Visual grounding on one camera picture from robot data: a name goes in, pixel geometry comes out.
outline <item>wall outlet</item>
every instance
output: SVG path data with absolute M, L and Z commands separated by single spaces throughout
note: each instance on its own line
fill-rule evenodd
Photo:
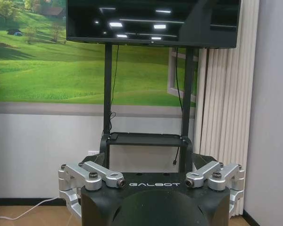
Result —
M 100 151 L 88 151 L 88 156 L 93 156 L 93 155 L 96 155 L 96 154 L 99 154 Z

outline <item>white wall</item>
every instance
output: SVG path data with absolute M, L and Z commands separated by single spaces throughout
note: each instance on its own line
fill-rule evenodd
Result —
M 283 0 L 261 0 L 245 210 L 283 226 Z
M 113 120 L 113 130 L 119 132 L 180 134 L 180 126 L 176 118 Z M 57 196 L 59 166 L 80 162 L 88 150 L 98 150 L 101 133 L 102 117 L 0 114 L 0 197 Z M 111 168 L 176 172 L 172 165 L 176 150 L 115 146 Z

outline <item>wooden floor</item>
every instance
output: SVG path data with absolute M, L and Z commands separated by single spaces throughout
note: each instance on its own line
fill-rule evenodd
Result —
M 27 206 L 0 206 L 0 216 L 16 218 L 31 207 Z M 70 217 L 66 207 L 37 207 L 22 218 L 15 221 L 0 219 L 0 226 L 80 226 L 81 224 Z M 249 226 L 242 217 L 230 220 L 230 226 Z

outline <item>black metal pole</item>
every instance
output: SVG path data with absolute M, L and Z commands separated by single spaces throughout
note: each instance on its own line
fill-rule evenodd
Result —
M 111 114 L 111 84 L 112 84 L 112 44 L 105 45 L 105 88 L 104 88 L 104 130 L 103 138 L 108 139 L 110 135 Z M 105 153 L 105 166 L 109 169 L 110 145 L 107 144 Z
M 183 97 L 183 117 L 181 136 L 183 139 L 189 139 L 189 124 L 190 124 L 190 108 L 191 108 L 191 93 L 194 81 L 194 49 L 186 49 L 185 58 L 185 75 L 184 75 L 184 97 Z M 179 172 L 185 172 L 187 164 L 191 160 L 191 156 L 187 156 L 187 147 L 180 149 Z

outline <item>black monitor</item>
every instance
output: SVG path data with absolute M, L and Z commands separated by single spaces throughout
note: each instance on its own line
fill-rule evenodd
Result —
M 67 40 L 235 48 L 241 0 L 67 0 Z

